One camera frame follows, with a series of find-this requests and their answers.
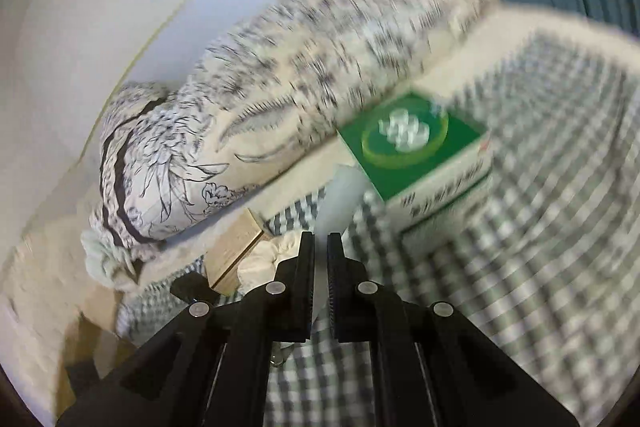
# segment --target floral pillow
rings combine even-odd
[[[177,92],[116,96],[92,228],[132,248],[203,220],[424,72],[497,1],[279,0],[210,45]]]

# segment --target green and white box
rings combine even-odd
[[[468,226],[490,189],[484,126],[410,92],[340,128],[407,248],[436,248]]]

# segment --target checkered tablecloth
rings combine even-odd
[[[406,301],[451,302],[594,427],[640,363],[638,79],[539,34],[454,105],[492,130],[484,213],[445,246],[408,252],[367,197],[345,252]],[[321,198],[268,226],[312,230]],[[372,397],[367,345],[337,344],[322,314],[311,341],[271,370],[265,424],[373,425]]]

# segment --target black object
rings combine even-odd
[[[328,241],[332,332],[369,342],[376,425],[573,427],[575,418],[447,303],[425,309],[368,281],[347,259],[339,234]],[[314,238],[275,281],[236,303],[202,276],[177,279],[190,306],[104,380],[78,396],[59,427],[258,427],[271,343],[310,337]]]

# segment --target cushion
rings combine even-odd
[[[279,0],[208,46],[178,91],[116,96],[92,228],[132,248],[205,219],[423,73],[497,1]]]

